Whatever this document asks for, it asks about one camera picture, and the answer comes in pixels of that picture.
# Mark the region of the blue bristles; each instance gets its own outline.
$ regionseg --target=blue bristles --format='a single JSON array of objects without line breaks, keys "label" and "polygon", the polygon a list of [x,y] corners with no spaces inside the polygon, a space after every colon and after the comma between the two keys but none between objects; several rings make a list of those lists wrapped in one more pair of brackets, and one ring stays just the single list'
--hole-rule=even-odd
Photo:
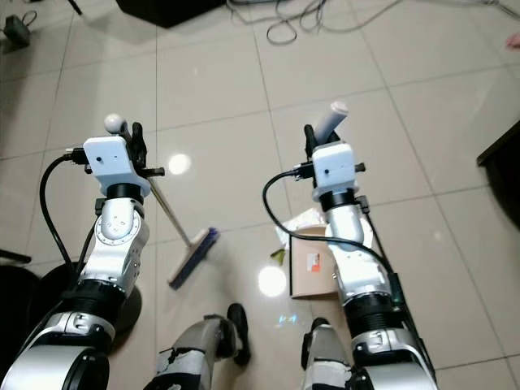
[{"label": "blue bristles", "polygon": [[186,281],[186,279],[191,275],[195,267],[199,262],[206,256],[208,250],[210,250],[211,246],[217,241],[219,238],[219,231],[214,227],[210,227],[206,236],[198,242],[197,248],[189,249],[189,258],[184,261],[184,265],[177,272],[173,280],[169,282],[170,287],[174,290],[178,290],[180,286]]}]

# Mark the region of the floor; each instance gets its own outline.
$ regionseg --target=floor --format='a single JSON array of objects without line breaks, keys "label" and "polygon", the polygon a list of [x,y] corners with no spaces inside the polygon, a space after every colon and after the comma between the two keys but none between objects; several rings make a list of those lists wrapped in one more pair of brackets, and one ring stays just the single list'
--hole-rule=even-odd
[{"label": "floor", "polygon": [[[326,21],[351,26],[387,2],[331,0]],[[506,2],[520,9],[518,0]],[[273,46],[266,24],[244,26],[224,8],[167,31],[112,1],[78,3],[83,19],[65,0],[6,5],[6,14],[35,8],[39,17],[30,47],[0,62],[0,247],[31,255],[28,268],[38,275],[60,263],[37,203],[39,178],[65,147],[104,135],[111,112],[143,124],[150,166],[168,168],[174,154],[191,158],[185,174],[168,172],[159,183],[190,235],[208,226],[222,232],[174,292],[166,280],[184,248],[146,199],[150,239],[137,283],[145,304],[111,356],[110,389],[143,388],[159,350],[233,301],[247,309],[253,361],[245,370],[219,363],[215,389],[299,388],[301,338],[317,316],[348,345],[335,300],[294,301],[287,287],[268,297],[258,285],[280,247],[262,186],[303,161],[303,125],[336,99],[349,106],[339,133],[366,163],[359,184],[440,388],[520,388],[520,240],[475,165],[520,119],[520,53],[504,48],[518,22],[489,8],[409,0],[361,31],[300,32],[293,44]],[[283,10],[304,4],[292,0]],[[50,212],[71,256],[98,196],[79,167],[51,178]],[[271,202],[281,219],[316,206],[308,182],[279,185]]]}]

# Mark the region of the gray cable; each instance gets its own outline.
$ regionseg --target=gray cable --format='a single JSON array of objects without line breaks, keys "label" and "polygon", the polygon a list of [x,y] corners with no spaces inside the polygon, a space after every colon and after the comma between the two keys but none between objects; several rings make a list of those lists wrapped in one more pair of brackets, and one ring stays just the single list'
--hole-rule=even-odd
[{"label": "gray cable", "polygon": [[[294,42],[297,39],[298,32],[291,22],[298,20],[300,28],[306,32],[311,33],[313,31],[325,30],[330,33],[351,33],[359,30],[378,19],[381,15],[390,11],[396,5],[404,2],[405,0],[395,0],[394,2],[383,7],[377,11],[370,18],[362,21],[361,23],[348,28],[333,28],[327,26],[323,22],[323,8],[325,4],[331,0],[312,0],[301,12],[294,15],[285,15],[280,11],[280,3],[287,0],[226,0],[227,8],[231,11],[232,15],[236,15],[240,21],[246,25],[252,25],[263,22],[274,22],[267,28],[266,38],[272,45],[287,45]],[[450,7],[495,7],[498,11],[503,12],[512,19],[520,21],[520,14],[513,8],[506,6],[500,2],[500,0],[414,0],[416,2],[431,2],[434,4],[450,6]],[[247,19],[238,7],[243,5],[254,5],[259,3],[273,2],[275,4],[275,14],[271,16],[263,16],[257,19]],[[308,15],[314,15],[314,24],[310,27],[304,25],[304,18]],[[289,39],[277,41],[271,38],[271,32],[273,29],[278,27],[287,28],[292,36]]]}]

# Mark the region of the broom handle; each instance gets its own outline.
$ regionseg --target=broom handle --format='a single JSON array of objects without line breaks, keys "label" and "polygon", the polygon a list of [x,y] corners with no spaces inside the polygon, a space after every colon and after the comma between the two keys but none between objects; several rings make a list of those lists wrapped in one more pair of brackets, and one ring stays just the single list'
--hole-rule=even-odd
[{"label": "broom handle", "polygon": [[155,199],[157,199],[157,202],[159,203],[159,205],[161,205],[162,209],[164,210],[164,214],[166,214],[168,219],[170,219],[171,224],[173,224],[176,231],[179,233],[180,238],[182,238],[182,241],[184,241],[186,246],[192,246],[192,241],[189,239],[188,235],[186,234],[182,226],[180,226],[179,220],[177,219],[175,213],[168,204],[163,192],[157,186],[157,183],[155,183],[155,179],[153,177],[149,177],[148,181],[151,184],[152,193],[154,194]]}]

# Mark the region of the cardboard box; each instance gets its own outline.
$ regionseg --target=cardboard box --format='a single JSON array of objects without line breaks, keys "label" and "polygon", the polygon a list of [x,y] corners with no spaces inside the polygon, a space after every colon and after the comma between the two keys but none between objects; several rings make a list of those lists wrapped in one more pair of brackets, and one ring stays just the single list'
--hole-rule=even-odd
[{"label": "cardboard box", "polygon": [[[324,236],[325,227],[307,227],[297,231],[307,236]],[[336,295],[337,282],[332,278],[334,258],[324,241],[289,241],[289,292],[291,297]]]}]

